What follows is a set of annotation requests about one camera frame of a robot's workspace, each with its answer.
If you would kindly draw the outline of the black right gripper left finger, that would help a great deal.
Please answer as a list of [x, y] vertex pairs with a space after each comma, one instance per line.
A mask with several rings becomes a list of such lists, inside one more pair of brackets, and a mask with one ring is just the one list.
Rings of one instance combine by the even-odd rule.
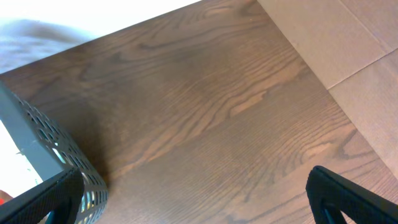
[[83, 193], [82, 174], [72, 167], [1, 205], [1, 223], [73, 224]]

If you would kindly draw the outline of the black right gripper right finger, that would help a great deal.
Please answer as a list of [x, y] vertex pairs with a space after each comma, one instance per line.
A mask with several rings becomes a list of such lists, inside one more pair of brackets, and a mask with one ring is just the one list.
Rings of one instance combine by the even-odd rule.
[[306, 192], [316, 223], [397, 224], [397, 205], [354, 182], [315, 166], [309, 173]]

